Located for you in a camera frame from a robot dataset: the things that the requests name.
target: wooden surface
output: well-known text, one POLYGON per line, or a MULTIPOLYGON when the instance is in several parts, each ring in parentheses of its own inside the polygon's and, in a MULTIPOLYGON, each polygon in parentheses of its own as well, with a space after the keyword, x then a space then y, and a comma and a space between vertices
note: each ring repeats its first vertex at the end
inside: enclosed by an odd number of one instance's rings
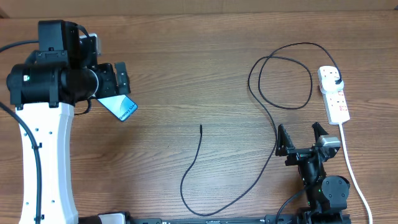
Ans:
POLYGON ((4 18, 393 10, 398 0, 0 0, 4 18))
MULTIPOLYGON (((82 216, 129 210, 134 217, 196 218, 183 205, 180 181, 192 162, 203 124, 196 165, 184 183, 188 204, 212 212, 243 193, 255 180, 272 146, 269 118, 250 96, 246 79, 254 62, 294 42, 327 48, 345 81, 351 120, 345 124, 349 156, 375 223, 396 223, 398 215, 398 14, 307 12, 198 16, 69 18, 96 32, 100 62, 125 61, 131 98, 139 109, 125 123, 98 103, 73 121, 70 143, 72 185, 82 216)), ((0 45, 37 38, 36 19, 0 20, 0 45)), ((6 75, 37 46, 0 54, 0 100, 9 102, 6 75)), ((331 65, 320 49, 292 47, 278 55, 306 64, 314 76, 309 104, 296 111, 266 104, 297 147, 314 142, 311 124, 331 134, 318 91, 317 69, 331 65)), ((262 88, 273 102, 301 105, 309 78, 300 66, 271 60, 262 88)), ((76 111, 85 109, 84 103, 76 111)), ((0 113, 0 222, 17 223, 22 207, 22 150, 18 126, 0 113)), ((258 184, 214 217, 258 217, 276 213, 302 188, 296 167, 273 156, 258 184)), ((343 152, 325 163, 328 175, 348 178, 343 152)), ((295 201, 285 212, 305 206, 295 201)), ((354 187, 348 209, 353 223, 366 223, 354 187)))

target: extension cord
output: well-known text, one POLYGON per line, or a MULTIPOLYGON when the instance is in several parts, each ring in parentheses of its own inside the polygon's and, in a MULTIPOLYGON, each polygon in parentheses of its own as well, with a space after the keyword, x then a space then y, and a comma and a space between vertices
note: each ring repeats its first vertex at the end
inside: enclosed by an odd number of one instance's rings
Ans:
POLYGON ((335 67, 322 66, 318 70, 319 86, 322 92, 323 101, 325 102, 325 109, 326 114, 328 115, 329 124, 338 124, 340 128, 341 142, 343 145, 344 157, 347 163, 349 174, 351 176, 351 179, 353 180, 355 189, 358 191, 358 194, 366 207, 366 211, 368 212, 369 217, 369 224, 373 224, 371 209, 364 195, 362 194, 361 189, 359 189, 358 183, 356 182, 354 176, 354 172, 351 168, 351 164, 349 163, 346 141, 343 132, 343 123, 348 121, 350 117, 348 113, 347 101, 343 92, 344 83, 341 82, 338 85, 336 84, 336 80, 338 80, 339 77, 340 74, 335 67))

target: white cable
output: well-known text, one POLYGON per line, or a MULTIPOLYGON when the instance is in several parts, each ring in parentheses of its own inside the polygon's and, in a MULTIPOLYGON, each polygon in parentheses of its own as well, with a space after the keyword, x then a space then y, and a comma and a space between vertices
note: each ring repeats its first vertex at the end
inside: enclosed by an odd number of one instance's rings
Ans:
POLYGON ((365 199, 365 196, 362 194, 361 189, 359 189, 358 184, 356 183, 356 179, 354 176, 354 172, 351 168, 351 164, 349 163, 349 159, 348 159, 348 153, 347 153, 347 146, 346 146, 346 140, 344 138, 344 131, 343 131, 343 125, 341 123, 338 124, 338 127, 340 128, 340 134, 341 134, 341 142, 343 144, 343 151, 344 151, 344 157, 346 158, 346 163, 347 163, 347 168, 349 171, 349 175, 351 176, 351 179, 354 182, 354 186, 356 191, 358 191, 359 196, 361 197, 363 204, 366 207, 366 211, 368 212, 368 217, 369 217, 369 224, 373 224, 373 217, 372 217, 372 211, 371 208, 368 205, 368 202, 365 199))

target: white plastic casing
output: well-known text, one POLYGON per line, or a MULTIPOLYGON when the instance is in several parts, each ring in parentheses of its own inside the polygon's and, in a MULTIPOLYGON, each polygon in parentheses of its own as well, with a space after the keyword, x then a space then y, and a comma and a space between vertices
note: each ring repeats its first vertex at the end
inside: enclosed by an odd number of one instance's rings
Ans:
MULTIPOLYGON (((37 141, 42 165, 41 224, 77 224, 78 213, 72 195, 70 175, 70 131, 74 108, 59 103, 49 108, 48 103, 24 104, 16 111, 37 141)), ((20 127, 24 163, 24 203, 19 224, 34 224, 36 215, 37 176, 32 143, 20 127)))
POLYGON ((336 84, 340 78, 337 68, 322 66, 318 70, 319 86, 325 102, 329 124, 344 123, 349 120, 347 102, 344 96, 344 82, 336 84))

